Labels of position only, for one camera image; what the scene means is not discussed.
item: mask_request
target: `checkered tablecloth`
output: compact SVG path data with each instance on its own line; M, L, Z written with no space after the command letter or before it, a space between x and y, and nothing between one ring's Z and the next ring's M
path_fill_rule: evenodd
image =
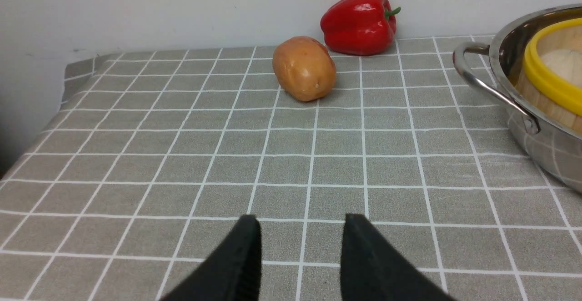
M455 72L464 40L490 36L332 54L307 104L273 47L112 55L0 181L0 298L159 298L252 213L262 300L340 300L357 212L459 300L580 300L582 197Z

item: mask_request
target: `pot handle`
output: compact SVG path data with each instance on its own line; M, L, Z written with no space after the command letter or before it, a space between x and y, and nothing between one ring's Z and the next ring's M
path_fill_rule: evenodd
M519 104L516 104L514 100L505 94L499 92L499 90L487 85L482 80L478 79L478 77L472 72L471 67L468 65L467 60L465 59L465 53L468 52L470 54L479 54L488 56L489 55L489 45L485 43L479 42L464 42L457 46L453 51L453 65L455 70L463 80L469 85L472 86L479 91L485 92L489 95L492 95L495 99L497 99L501 104L504 106L509 106L513 110L518 111L520 115L522 115L523 123L525 125L526 131L531 134L535 135L540 132L540 126L536 117L530 114L527 110L522 108Z

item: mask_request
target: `pot rim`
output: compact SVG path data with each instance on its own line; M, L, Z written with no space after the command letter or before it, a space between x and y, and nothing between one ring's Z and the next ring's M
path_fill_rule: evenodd
M489 45L489 64L491 65L491 71L493 72L493 76L497 80L499 84L503 87L505 92L509 94L509 96L518 104L519 106L525 108L528 112L534 115L538 121L543 121L547 125L551 125L555 129L574 137L582 141L582 135L578 134L574 130L570 129L569 127L565 127L564 125L558 123L557 121L551 119L547 116L543 111L539 110L536 106L531 104L528 100L526 100L517 90L513 87L513 84L509 81L505 72L501 68L501 62L499 61L499 51L501 48L501 44L507 38L507 36L515 30L517 27L520 27L525 22L534 19L536 17L541 17L543 15L548 15L550 13L557 13L566 10L572 9L581 9L582 10L582 3L574 3L571 5L561 5L559 7L551 7L543 10L539 10L536 12L529 13L518 19L513 20L509 24L505 25L505 27L501 28L493 37L491 44Z

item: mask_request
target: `stainless steel pot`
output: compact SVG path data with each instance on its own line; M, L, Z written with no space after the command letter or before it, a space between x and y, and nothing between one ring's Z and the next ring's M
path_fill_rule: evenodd
M540 29L582 17L582 3L549 8L525 15L503 27L490 45L466 42L453 52L453 64L465 82L492 96L507 110L507 126L534 162L565 185L582 193L582 135L549 118L524 99L508 77L521 69L527 43ZM496 86L478 79L464 54L489 56Z

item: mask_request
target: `white grid line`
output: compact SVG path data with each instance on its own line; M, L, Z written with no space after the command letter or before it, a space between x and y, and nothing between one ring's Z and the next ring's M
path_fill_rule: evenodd
M313 122L313 136L311 137L311 158L309 160L309 177L307 179L307 193L305 197L305 210L303 212L303 231L301 233L301 250L299 253L299 268L297 269L297 285L295 288L295 301L301 299L301 285L303 282L303 266L305 262L305 249L307 243L307 223L309 219L309 203L311 201L311 188L313 187L313 163L316 153L317 120L320 114L320 100L316 101L316 116Z
M473 67L473 69L488 69L488 67ZM407 71L440 71L441 68L426 68L426 69L402 69L402 71L407 72ZM455 70L454 67L451 68L445 68L445 70ZM337 71L337 73L339 74L343 74L343 73L359 73L359 70L339 70ZM362 70L362 72L364 73L397 73L399 72L399 69L384 69L384 70ZM208 73L199 73L199 74L176 74L176 76L206 76L208 75ZM230 73L226 73L226 74L211 74L212 76L240 76L240 73L236 73L236 74L230 74ZM266 72L266 73L249 73L249 76L253 76L253 75L273 75L272 72ZM121 74L96 74L94 75L94 77L99 77L99 76L109 76L109 77L134 77L135 75L121 75ZM149 75L142 75L142 77L168 77L170 75L164 75L164 74L149 74Z
M281 92L281 90L279 89L279 91L277 91L277 96L279 96L280 92ZM269 136L271 133L271 125L273 123L273 118L275 117L275 108L277 106L278 100L279 100L278 97L275 98L275 103L273 104L273 111L271 111L271 116L269 118L269 123L267 125L266 134L265 134L265 141L262 145L262 153L260 154L258 167L256 168L255 181L253 183L253 190L251 191L251 197L249 199L249 206L247 207L247 214L250 214L251 210L253 209L253 201L254 201L254 197L255 197L255 193L256 193L256 187L258 186L258 181L259 181L259 178L261 176L262 163L263 163L265 157L268 156L268 154L266 154L266 148L267 148L267 145L269 143Z
M462 105L459 106L460 108L499 108L498 105ZM337 110L360 110L361 107L354 106L322 106L322 109L337 109ZM410 109L452 109L455 108L451 105L439 105L439 106L410 106ZM364 106L364 109L402 109L406 110L409 109L405 106ZM271 110L272 108L239 108L235 109L236 111L255 111L255 110ZM304 111L304 110L313 110L314 107L306 106L303 108L293 108L293 107L279 107L277 110L293 110L293 111ZM214 109L193 109L192 111L228 111L230 109L226 108L214 108ZM88 111L88 112L108 112L108 111L134 111L134 112L144 112L148 111L148 109L122 109L116 108L114 110L106 110L106 109L92 109L92 108L78 108L76 111ZM175 109L154 109L152 112L169 112L169 111L188 111L185 108L175 108Z
M122 96L123 96L123 95L119 96L119 98L118 98L118 100L117 100L116 102L118 102L118 101L119 101L119 100L122 98ZM82 100L83 100L84 98L85 98L85 95L84 95L84 96L83 96L83 97L82 97L82 98L79 100L79 103L77 103L77 104L75 105L75 107L77 107L77 105L79 105L79 104L82 102ZM63 120L61 120L61 121L60 121L60 123L59 123L58 125L60 125L60 124L64 123L64 122L66 121L66 119L69 117L69 115L70 115L70 114L71 114L71 113L67 113L67 115L66 115L66 116L63 118ZM102 121L103 121L103 120L105 120L105 119L107 118L107 115L108 115L108 114L106 114L106 115L103 117ZM85 144L87 144L87 142L89 141L89 139L91 139L91 135L92 135L92 134L93 134L93 132L91 132L91 133L90 133L90 134L87 136L87 138L85 139L85 141L83 142L83 144L82 144L82 145L79 147L79 149L77 150L77 152L80 152L80 151L81 151L81 149L82 149L82 148L85 146ZM39 149L41 148L42 144L43 144L43 143L45 143L45 142L46 142L46 140L48 140L48 138L50 137L50 135L51 135L51 133L49 133L49 134L47 134L47 135L46 135L45 139L43 139L43 140L42 140L42 142L41 142L40 144L38 144L38 146L37 146L36 150L39 150ZM7 179L7 180L4 182L4 185L6 185L6 183L8 183L8 181L11 179L11 177L14 177L14 175L15 175L15 174L16 174L16 173L17 173L17 172L18 172L18 171L19 171L19 170L20 170L20 169L21 169L21 168L24 166L24 164L25 164L25 163L26 163L26 162L27 162L27 161L28 161L28 160L29 160L31 157L32 157L32 156L29 156L28 158L26 158L25 160L23 160L23 162L21 162L20 166L18 166L18 168L16 168L16 170L14 170L14 171L12 172L12 174L9 176L9 178L8 178L8 179ZM71 158L70 158L70 159L67 161L67 163L65 164L65 166L63 167L63 169L61 169L60 173L59 173L59 174L58 174L58 176L56 177L56 180L55 180L55 181L58 181L58 179L59 179L59 178L60 178L60 177L61 177L61 176L64 174L64 172L67 170L67 168L69 167L69 165L71 164L71 162L73 162L74 158L75 158L75 156L72 156L72 157L71 157ZM35 209L36 209L36 208L37 208L37 207L40 205L40 203L42 202L42 200L43 200L43 199L46 197L46 195L48 195L48 192L50 191L50 189L52 189L52 187L53 187L53 186L54 186L54 183L51 183L51 184L49 185L49 187L47 187L47 188L45 189L45 191L44 191L44 194L43 194L43 195L40 197L40 199L38 199L38 201L35 203L35 205L33 206L33 209L32 209L32 211L34 211L34 210L35 210ZM10 235L8 235L8 237L7 237L6 239L4 239L4 242L2 243L2 245L0 245L0 251L1 251L2 249L4 249L4 247L6 247L6 245L8 244L8 242L9 242L9 241L12 239L12 237L14 237L14 236L16 235L16 233L18 232L18 230L20 230L20 228L21 228L21 227L22 227L22 226L25 224L25 221L26 221L28 218L29 218L28 216L25 216L25 218L23 218L23 220L22 220L22 221L20 221L20 223L19 223L19 224L16 226L16 228L15 228L15 229L12 231L12 233L10 233Z
M50 153L50 152L38 152L32 155L35 156L116 156L118 153ZM124 156L164 156L164 153L124 153ZM213 154L210 153L172 153L168 154L168 156L212 156ZM271 158L278 158L278 157L285 157L285 156L302 156L304 158L309 158L309 154L302 154L302 153L283 153L283 154L227 154L227 153L219 153L217 156L234 156L236 158L240 157L258 157L258 156L267 156ZM315 158L361 158L362 154L314 154ZM463 156L473 156L470 153L435 153L435 154L422 154L418 155L421 158L432 158L435 156L440 156L443 158L446 157L463 157ZM478 156L505 156L506 158L518 158L518 159L529 159L528 156L524 156L521 154L507 154L507 153L496 153L496 152L483 152L479 153ZM417 158L414 154L394 154L394 155L375 155L369 154L363 156L365 158Z
M256 52L256 47L253 49L253 56L254 56L255 52ZM214 67L216 67L216 64L218 63L218 58L220 57L220 54L221 53L222 53L222 49L220 49L220 51L218 52L218 55L216 56L216 61L214 62L214 65L210 69L210 73L212 73L212 71L214 70ZM249 69L250 69L252 63L253 63L252 60L249 61L249 65L247 66L246 73L249 72ZM204 80L204 84L206 84L206 82L208 81L208 78L209 77L210 77L210 75L208 75L208 77L206 77L206 80ZM243 79L241 81L240 88L243 87L243 84L245 83L246 77L247 77L246 75L245 75L245 77L243 77ZM218 143L216 144L216 148L214 149L214 154L212 155L212 158L210 158L210 162L208 162L208 167L206 168L206 173L204 174L204 178L202 179L202 184L200 185L200 188L198 189L198 192L196 194L196 198L195 198L195 200L194 200L194 202L193 202L193 204L191 206L190 216L193 216L194 215L194 212L196 210L196 206L198 205L198 200L200 199L200 196L202 194L202 189L204 189L204 187L206 185L206 181L208 180L208 175L210 174L210 170L212 169L212 165L214 164L214 159L216 158L216 154L218 153L218 150L220 149L220 146L222 144L222 140L223 140L224 135L225 135L226 127L228 126L228 123L229 123L229 121L231 119L232 113L233 113L234 108L235 108L235 104L239 100L239 95L240 94L241 94L241 92L239 91L239 92L237 92L237 94L235 96L235 100L234 100L234 102L232 104L231 111L229 112L229 116L227 117L227 119L225 121L224 127L222 129L222 133L220 135L220 138L218 139ZM181 234L180 234L180 238L178 239L178 243L176 244L176 247L174 249L173 257L177 257L177 254L180 251L181 244L184 241L184 237L186 236L186 233L188 231L188 227L190 226L190 222L191 222L190 220L187 220L186 223L184 224L184 227L183 227L183 229L181 231ZM158 289L158 293L157 293L156 299L159 299L162 296L162 293L164 292L164 288L166 286L166 283L168 282L168 277L170 275L170 272L172 271L173 264L174 264L174 261L173 260L171 260L170 263L168 264L168 268L166 269L166 273L164 274L164 278L162 280L162 284L160 284L160 288Z
M146 65L145 65L145 66L144 66L144 67L143 67L143 68L140 70L140 72L139 72L139 73L142 73L142 72L143 72L143 70L146 68L146 66L147 66L147 63L146 63ZM134 79L131 81L131 83L135 82L135 80L137 80L137 77L139 77L139 74L138 74L137 76L135 76L135 78L134 78ZM118 104L118 102L119 102L119 101L120 101L120 100L123 98L123 95L124 95L124 94L121 94L121 95L118 97L118 99L117 99L117 100L115 100L115 104ZM101 119L101 121L100 121L100 122L99 122L99 123L96 125L96 127L98 127L98 126L99 126L99 125L100 125L100 124L101 124L103 121L105 121L105 120L106 120L106 118L109 116L109 114L110 114L110 112L106 113L106 115L103 117L103 119ZM86 145L87 143L89 143L89 140L91 140L91 137L92 137L93 133L94 133L94 131L93 131L93 132L91 132L91 133L90 133L90 134L87 136L87 139L85 139L85 142L83 143L83 145L81 145L81 146L79 147L79 149L77 150L77 152L80 152L80 151L81 151L81 150L82 150L82 149L85 147L85 145ZM76 157L77 157L77 156L72 156L72 157L70 158L69 162L67 162L67 164L68 164L68 165L69 165L69 164L71 164L71 162L73 161L73 159L74 159L74 158L76 158ZM119 155L118 155L118 156L115 158L115 160L114 160L114 162L111 164L111 166L110 166L110 168L109 168L109 170L108 170L107 174L106 174L106 175L103 177L103 180L106 180L106 178L109 176L109 174L111 173L111 171L112 171L112 170L113 170L113 168L115 167L115 165L116 165L116 163L117 163L117 160L118 160L120 157L121 157L121 154L119 154ZM58 181L58 179L59 179L59 178L60 178L60 177L63 175L63 173L64 173L64 172L65 172L65 169L63 169L63 170L60 172L59 176L58 176L58 177L57 177L57 179L56 179L57 181ZM89 199L89 201L87 201L87 204L86 204L86 205L85 205L85 207L83 208L83 210L82 210L81 214L84 214L84 213L85 213L85 210L87 210L87 208L89 208L89 205L90 205L91 201L94 199L95 195L96 195L96 194L97 194L97 192L100 190L100 187L102 187L102 184L100 184L100 185L99 185L99 186L96 188L95 192L93 193L93 195L91 196L91 198ZM62 247L65 245L66 241L69 239L70 235L72 234L73 230L75 229L75 227L77 226L77 224L79 223L79 221L80 221L80 220L81 220L81 216L78 216L77 218L75 218L75 221L73 222L73 225L71 225L71 227L70 227L70 228L69 228L69 230L67 231L67 233L66 233L65 237L64 237L64 238L62 239L62 241L60 242L60 244L59 244L59 246L57 247L56 251L60 251L60 249L61 249L61 248L62 248ZM35 281L34 281L34 282L33 282L33 284L31 285L31 287L29 288L28 292L26 293L26 295L25 295L25 300L28 300L28 299L29 299L29 297L32 295L32 293L34 292L34 290L35 290L35 288L36 288L36 286L37 286L38 282L40 282L40 280L41 280L42 276L44 276L44 274L46 273L46 271L48 270L48 268L51 266L51 264L52 264L52 262L54 261L54 259L55 259L54 257L51 257L51 258L50 258L50 260L49 260L49 261L46 263L46 265L44 266L44 268L42 268L42 270L41 270L40 274L38 274L38 276L35 278Z
M453 54L453 52L441 52L441 54L444 55L451 55ZM401 54L401 55L437 55L436 52L412 52L412 53L405 53L405 54ZM330 55L330 57L332 57L332 59L334 58L341 58L341 57L347 57L347 58L356 58L357 56L352 56L352 55L343 55L343 54L332 54ZM368 56L370 58L374 58L374 57L396 57L396 54L378 54L378 55L372 55L372 56ZM218 59L218 61L233 61L233 60L272 60L272 57L223 57ZM190 62L190 61L214 61L216 60L215 58L197 58L197 59L185 59L184 62ZM151 62L178 62L180 61L180 59L152 59ZM120 60L119 62L146 62L146 60Z
M358 57L360 66L360 115L361 115L361 134L362 134L362 177L364 179L364 215L370 218L370 205L368 203L368 163L366 161L366 131L364 121L364 80L362 78L362 57Z
M39 180L27 180L27 179L12 179L11 181L23 181L27 183L63 183L63 184L86 184L95 185L101 183L101 181L39 181ZM183 181L154 181L153 183L147 181L104 181L103 185L200 185L199 181L183 182ZM226 186L252 186L253 183L229 183L229 182L206 182L205 185L226 185ZM308 184L292 184L292 183L260 183L260 186L284 186L284 187L307 187ZM348 185L348 184L311 184L311 187L346 187L346 188L360 188L363 189L364 185ZM424 186L420 185L368 185L369 189L422 189ZM433 186L427 185L428 189L435 190L449 190L449 191L470 191L470 190L480 190L484 191L482 186ZM553 187L554 189L569 190L568 187ZM510 186L510 187L489 187L489 191L528 191L532 189L547 189L546 185L542 186Z
M540 168L540 165L536 164L536 168L538 169L538 172L540 172L542 177L544 177L544 181L546 182L547 187L549 188L549 191L552 195L553 201L556 203L557 209L560 212L560 217L562 218L562 221L566 225L566 229L570 232L570 236L572 237L572 240L574 241L576 248L578 248L578 252L580 252L580 255L582 255L582 245L580 245L580 241L578 241L578 237L576 237L576 234L574 233L574 229L572 229L572 226L570 226L570 222L568 221L568 218L566 217L566 213L564 212L564 209L562 208L562 204L560 203L560 200L557 198L556 192L553 190L553 186L550 184L549 179L547 178L547 175L545 174L545 172Z
M204 258L170 258L170 257L147 257L147 256L108 256L108 255L90 255L86 253L50 253L50 252L32 252L32 251L4 251L5 255L36 256L36 257L71 257L71 258L98 258L98 259L120 259L120 260L138 260L138 261L183 261L183 262L203 262ZM299 266L297 261L270 261L263 260L264 265L275 266ZM339 268L339 264L329 262L304 262L303 266L321 266L328 268ZM447 274L481 274L481 275L507 275L513 276L515 272L508 270L474 270L474 269L455 269L455 268L424 268L416 267L420 272L445 272ZM582 273L578 272L540 272L540 271L520 271L521 276L540 276L540 277L561 277L561 278L582 278Z
M437 46L437 41L435 38L432 39L432 41L434 42L435 48L438 52L438 46ZM442 61L441 56L439 55L439 61L441 62L441 65L443 67L443 73L445 74L445 79L447 80L447 82L449 83L449 76L447 75L447 72L444 69L444 64ZM455 103L455 105L458 105L457 102L457 98L455 97L455 92L453 91L453 87L451 85L449 85L449 89L451 91L451 96L453 97L453 102ZM457 112L459 113L459 117L461 120L461 125L463 126L463 128L466 128L467 125L465 125L465 120L463 117L463 113L461 113L461 109L457 108ZM489 187L487 185L487 181L485 179L485 175L483 173L483 168L481 166L480 160L479 160L479 156L477 155L477 150L475 148L475 144L472 141L471 135L468 133L468 131L466 131L466 135L469 141L469 144L471 145L471 150L474 154L474 159L475 159L475 164L477 166L477 171L479 173L479 176L481 178L483 187L485 188L485 193L487 195L487 199L489 200L489 205L491 206L491 210L493 212L493 218L495 218L495 223L498 225L498 229L499 229L499 234L501 235L501 240L503 242L503 246L505 247L505 251L507 252L507 257L509 258L509 262L511 264L512 270L515 272L515 278L517 281L517 286L519 288L519 291L522 295L522 299L524 301L528 301L527 298L527 294L526 294L526 289L523 286L523 282L522 282L522 278L519 276L518 274L518 269L517 269L517 265L515 263L515 259L513 258L513 254L511 252L511 249L509 248L509 243L507 242L507 237L505 236L505 232L503 232L503 228L501 227L501 220L499 219L499 215L497 214L497 210L495 209L495 203L493 202L493 198L491 197L491 192L489 191Z
M398 54L398 63L400 66L400 69L402 69L402 59L400 56L400 47L398 45L398 40L395 40L395 45L396 45L396 54ZM404 94L405 94L405 99L406 99L406 105L408 107L410 107L410 100L408 98L408 92L407 92L407 88L406 88L406 79L405 79L405 75L404 72L401 71L401 79L402 79L402 86L404 87ZM412 115L412 110L409 108L408 109L408 116L410 119L410 129L412 131L414 131L414 118ZM435 247L435 254L436 254L436 263L438 265L438 268L441 269L441 271L439 272L439 275L441 277L441 286L443 291L445 291L445 293L447 293L449 291L448 287L447 287L447 279L445 278L445 272L442 271L443 269L443 265L442 265L442 256L441 256L441 249L439 247L439 243L438 243L438 238L437 238L437 231L434 227L434 218L432 217L432 207L431 207L431 202L430 199L428 197L428 188L426 187L426 178L424 177L424 170L422 167L422 160L420 157L420 147L418 147L418 140L416 139L416 132L413 132L412 138L414 140L414 150L416 152L416 162L418 163L418 172L420 173L420 179L421 179L421 183L422 183L422 192L424 194L424 202L426 204L426 211L428 212L428 221L430 222L430 229L431 229L431 235L432 235L432 242L434 243L434 247Z
M134 131L135 129L95 129L95 131ZM283 128L273 128L271 127L271 131L273 130L306 130L306 131L313 131L311 128L301 128L301 127L283 127ZM360 129L342 129L342 128L318 128L319 131L360 131ZM437 131L437 130L463 130L460 127L437 127L437 128L416 128L416 129L365 129L365 131ZM509 130L507 127L491 127L491 128L468 128L467 131L498 131L498 130ZM92 129L52 129L46 130L42 133L48 133L49 131L93 131ZM153 131L153 132L160 132L160 131L178 131L178 129L138 129L137 131ZM220 129L182 129L181 131L222 131ZM266 131L266 129L227 129L226 131Z
M459 84L453 85L457 87L467 87L466 84ZM419 86L410 86L408 88L447 88L447 85L419 85ZM241 92L277 92L277 88L245 88L242 89ZM385 87L334 87L334 91L359 91L359 90L402 90L401 87L397 86L385 86ZM166 90L166 93L202 93L202 92L210 92L210 93L221 93L221 92L238 92L239 90ZM128 91L129 94L148 94L148 93L159 93L160 90L133 90ZM91 90L91 91L81 91L80 93L111 93L111 94L119 94L121 91L111 91L111 90Z
M209 217L209 216L147 216L147 215L107 215L107 214L65 214L65 213L54 213L54 212L18 212L9 210L0 210L0 214L9 214L24 216L30 214L31 216L50 216L50 217L81 217L81 218L105 218L105 219L144 219L144 220L200 220L200 221L236 221L239 220L238 217ZM257 218L260 222L300 222L303 223L306 220L304 218ZM323 223L323 224L344 224L345 221L341 220L319 220L319 219L308 219L307 222L312 223ZM495 224L444 224L444 223L434 223L430 222L393 222L393 221L371 221L373 225L383 225L383 226L415 226L415 227L445 227L445 228L498 228L499 225ZM529 225L501 225L505 229L536 229L542 231L582 231L582 227L568 227L568 226L529 226Z
M176 70L174 71L174 73L177 73L177 71L180 69L180 67L181 67L181 64L182 64L182 63L183 63L183 61L181 61L181 62L179 63L179 65L177 66L177 68L176 68ZM161 98L161 96L162 96L162 92L164 92L164 90L165 90L165 89L168 87L168 85L170 84L170 82L171 82L171 80L172 80L172 77L173 77L173 76L170 76L170 77L169 77L168 81L166 82L166 85L164 85L164 89L162 89L162 91L160 92L160 94L158 94L158 97L156 98L156 100L154 101L154 103L153 103L153 104L152 104L152 106L151 106L151 108L152 108L152 109L154 108L154 106L156 106L156 104L158 103L158 100L160 100L160 98ZM141 127L141 125L144 123L144 121L147 119L147 117L148 117L148 115L149 115L150 113L151 113L151 111L150 111L150 112L148 112L148 113L146 113L146 115L143 117L143 119L142 119L142 120L139 122L139 124L137 125L137 129L139 129L139 127ZM121 156L121 155L122 155L122 154L125 152L125 150L127 150L127 148L129 147L129 145L130 145L131 141L134 139L134 137L135 137L135 135L136 135L136 134L137 134L137 130L136 130L136 131L134 131L133 135L131 135L131 137L129 138L129 140L127 141L127 143L125 144L125 146L124 146L124 147L123 147L123 149L121 150L121 152L120 152L120 154L119 154L119 157L120 157L120 156ZM174 141L173 141L172 145L171 145L171 146L168 148L168 151L167 151L167 152L170 152L170 150L171 150L171 148L173 147L173 144L175 143L175 141L176 141L176 139L177 139L177 136L178 136L178 135L179 135L179 133L177 133L177 134L176 134L176 136L174 137ZM151 188L152 188L152 186L153 186L152 182L153 182L153 181L155 181L155 180L156 180L156 178L158 177L158 175L160 174L160 171L162 170L162 167L164 166L164 163L166 162L166 159L167 159L167 156L164 156L164 158L162 158L162 161L161 161L161 162L160 162L160 164L158 165L158 169L156 169L156 173L154 174L154 177L153 177L153 178L152 178L152 180L150 181L150 183L149 183L149 185L148 185L147 189L145 190L145 193L144 193L143 197L141 198L141 200L140 200L140 202L139 202L139 204L138 204L138 206L137 206L137 209L136 209L136 210L135 210L135 212L133 213L133 216L132 216L132 218L129 220L129 223L128 223L128 224L127 224L127 226L125 227L125 230L123 231L123 234L122 234L122 236L121 236L121 238L120 238L120 240L119 240L119 242L118 242L117 246L115 247L115 250L114 250L114 255L117 255L117 253L119 252L119 249L121 248L121 245L123 245L123 242L124 242L124 240L125 240L125 237L127 237L127 233L129 233L129 230L131 229L131 225L132 225L132 224L133 224L133 222L135 221L135 216L137 216L137 214L139 213L139 210L141 209L141 207L142 207L142 206L143 206L143 204L144 204L144 201L146 200L147 196L149 195L149 193L150 193L150 191L151 191ZM105 180L105 179L106 179L106 178L107 178L107 177L110 175L110 173L111 173L112 169L113 169L113 167L112 167L112 168L110 168L109 172L107 172L107 174L106 174L106 175L105 175L105 177L104 177L104 180ZM93 299L93 297L95 297L95 295L96 295L96 293L97 293L97 291L98 291L98 289L99 289L99 286L100 286L100 284L102 283L102 281L103 281L103 279L104 279L105 275L107 274L107 271L109 270L109 268L110 268L110 266L111 266L111 263L112 263L112 261L113 261L113 260L112 260L112 259L110 259L110 260L109 260L109 261L106 263L105 267L103 268L103 270L102 270L102 272L101 272L101 274L100 274L100 276L99 276L99 278L98 278L97 282L95 283L95 286L93 287L93 289L92 289L92 291L91 291L91 294L89 295L89 298L88 298L88 300L89 300L89 301L91 301L91 300Z

